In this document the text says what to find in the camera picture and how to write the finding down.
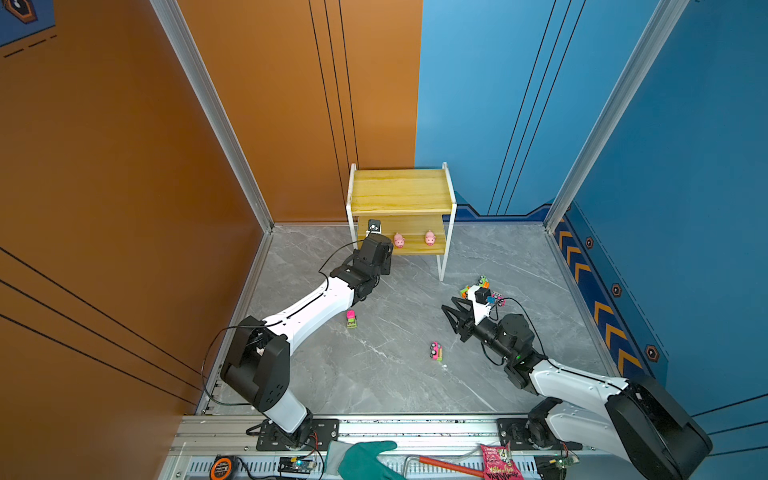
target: small colorful toy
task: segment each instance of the small colorful toy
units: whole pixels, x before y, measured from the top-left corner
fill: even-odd
[[[507,300],[505,300],[504,296],[499,292],[491,292],[491,297],[488,298],[488,300],[491,298],[494,299],[494,302],[498,303],[499,306],[504,306],[504,304],[507,303]]]
[[[482,286],[484,288],[489,288],[491,286],[490,282],[488,282],[488,277],[486,277],[485,275],[481,276],[480,280],[478,280],[478,282],[475,285]],[[469,291],[469,288],[470,286],[467,286],[462,289],[461,293],[462,293],[463,299],[467,298],[467,292]],[[501,295],[499,292],[491,292],[491,296],[488,298],[488,302],[497,303],[499,306],[504,306],[504,304],[507,303],[507,301],[504,300],[504,296]]]
[[[429,346],[429,358],[442,362],[442,347],[437,342],[432,342]]]
[[[357,328],[357,317],[355,316],[355,310],[350,310],[346,313],[346,328],[348,329],[356,329]]]

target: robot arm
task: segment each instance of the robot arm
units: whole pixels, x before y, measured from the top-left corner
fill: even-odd
[[[528,433],[539,448],[580,442],[632,462],[646,478],[683,480],[712,450],[699,425],[655,379],[607,377],[574,369],[533,349],[523,315],[498,322],[488,315],[490,291],[474,286],[467,299],[443,306],[462,342],[477,336],[502,356],[510,381],[546,397],[528,414]]]
[[[236,329],[221,378],[277,424],[287,444],[304,445],[312,421],[289,388],[290,356],[331,317],[365,300],[379,276],[389,275],[391,261],[392,241],[371,233],[312,293],[266,319],[248,316],[240,322],[252,329]]]

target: toy car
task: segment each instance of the toy car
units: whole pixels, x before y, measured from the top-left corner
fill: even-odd
[[[429,346],[429,358],[442,362],[442,347],[437,342],[432,342]]]
[[[346,328],[348,329],[356,329],[357,328],[357,317],[355,316],[355,310],[350,310],[346,313]]]

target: pink toy car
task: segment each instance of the pink toy car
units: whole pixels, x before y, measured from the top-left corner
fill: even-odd
[[[442,362],[442,347],[437,342],[432,342],[429,346],[429,358]]]

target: pink snack bag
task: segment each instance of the pink snack bag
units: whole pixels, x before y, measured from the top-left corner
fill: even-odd
[[[522,480],[523,474],[512,461],[512,455],[507,447],[482,448],[483,478],[485,480]]]

